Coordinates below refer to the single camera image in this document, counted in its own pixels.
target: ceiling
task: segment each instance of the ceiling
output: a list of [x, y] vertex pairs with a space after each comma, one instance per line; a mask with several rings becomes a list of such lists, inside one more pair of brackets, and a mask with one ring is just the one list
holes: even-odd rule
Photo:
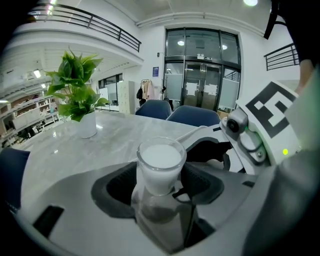
[[[105, 1], [115, 5], [115, 0]], [[119, 8], [121, 5], [123, 7], [120, 8], [121, 11], [130, 18], [136, 17], [135, 22], [171, 13], [204, 12], [238, 19], [261, 30], [267, 27], [271, 9], [271, 0], [258, 0], [256, 6], [248, 6], [243, 0], [117, 0], [116, 2], [116, 7]]]
[[[41, 88], [41, 83], [50, 80], [44, 71], [57, 71], [68, 47], [76, 56], [98, 54], [97, 58], [103, 58], [92, 79], [129, 64], [128, 59], [112, 52], [72, 43], [35, 43], [15, 47], [5, 51], [0, 59], [0, 99], [26, 87]], [[40, 78], [36, 78], [33, 72], [36, 69], [40, 70]]]

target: white wall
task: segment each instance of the white wall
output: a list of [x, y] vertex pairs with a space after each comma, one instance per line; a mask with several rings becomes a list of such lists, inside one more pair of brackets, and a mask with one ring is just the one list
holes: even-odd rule
[[[264, 59], [264, 41], [260, 35], [246, 30], [243, 27], [237, 27], [232, 24], [226, 24], [222, 21], [205, 20], [205, 19], [180, 19], [172, 20], [163, 24], [148, 26], [141, 29], [140, 38], [141, 57], [144, 62], [141, 67], [131, 67], [124, 69], [123, 79], [131, 80], [137, 83], [136, 91], [139, 88], [142, 79], [152, 79], [152, 82], [159, 86], [162, 84], [164, 74], [164, 51], [166, 28], [208, 28], [218, 29], [233, 34], [238, 34], [241, 50], [241, 88], [240, 93], [245, 94], [252, 88], [258, 87], [262, 81], [269, 77], [266, 70], [266, 61]], [[152, 78], [152, 68], [159, 67], [159, 78]]]
[[135, 23], [119, 9], [104, 0], [82, 0], [77, 8], [100, 16], [124, 29], [139, 40], [140, 31]]
[[161, 53], [165, 51], [165, 30], [183, 27], [216, 29], [238, 35], [242, 67], [240, 96], [245, 96], [252, 90], [258, 89], [266, 80], [296, 81], [299, 79], [300, 72], [298, 65], [267, 71], [264, 55], [292, 43], [285, 26], [275, 25], [269, 40], [266, 40], [261, 35], [243, 26], [237, 26], [220, 20], [212, 21], [208, 19], [189, 18], [164, 21], [141, 29], [141, 57], [144, 59], [144, 62], [141, 67], [131, 67], [123, 71], [125, 80], [131, 80], [137, 83], [136, 91], [142, 79], [152, 79], [153, 67], [159, 66], [160, 72], [159, 79], [152, 79], [152, 81], [159, 86], [162, 84], [164, 58], [158, 58], [157, 52]]
[[264, 54], [266, 55], [292, 43], [293, 41], [287, 27], [281, 24], [275, 24], [269, 39], [264, 42]]
[[[281, 47], [287, 46], [289, 44], [292, 44], [292, 38], [288, 32], [288, 29], [284, 25], [275, 24], [273, 27], [273, 30], [270, 34], [270, 37], [268, 40], [264, 41], [264, 54], [266, 55], [268, 53], [271, 53]], [[300, 78], [300, 66], [288, 66], [288, 67], [282, 67], [277, 68], [274, 70], [269, 70], [268, 75], [271, 79], [277, 80], [277, 81], [296, 81]]]
[[[144, 59], [141, 66], [134, 66], [123, 70], [123, 80], [135, 82], [135, 92], [140, 88], [142, 79], [150, 79], [154, 86], [155, 97], [158, 99], [164, 78], [165, 64], [165, 38], [166, 30], [164, 26], [142, 28], [141, 38], [141, 57]], [[159, 76], [153, 77], [153, 67], [159, 67]]]

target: white cabinet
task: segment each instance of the white cabinet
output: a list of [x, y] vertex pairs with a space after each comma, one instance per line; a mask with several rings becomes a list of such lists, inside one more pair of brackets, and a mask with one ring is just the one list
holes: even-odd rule
[[135, 82], [122, 81], [117, 83], [119, 112], [135, 113]]

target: potted plant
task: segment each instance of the potted plant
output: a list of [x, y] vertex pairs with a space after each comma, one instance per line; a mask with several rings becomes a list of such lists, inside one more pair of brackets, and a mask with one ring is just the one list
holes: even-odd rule
[[77, 121], [78, 133], [85, 139], [97, 133], [95, 107], [109, 103], [106, 98], [100, 98], [100, 94], [90, 85], [85, 84], [102, 59], [93, 59], [96, 54], [86, 57], [81, 54], [77, 57], [70, 52], [72, 55], [64, 52], [58, 71], [45, 72], [52, 78], [46, 95], [64, 101], [65, 104], [58, 106], [59, 115]]

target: sign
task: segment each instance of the sign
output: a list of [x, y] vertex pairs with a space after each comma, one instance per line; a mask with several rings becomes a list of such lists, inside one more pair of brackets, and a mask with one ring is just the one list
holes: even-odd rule
[[158, 66], [154, 66], [153, 67], [152, 76], [153, 77], [158, 77], [159, 76], [159, 67]]

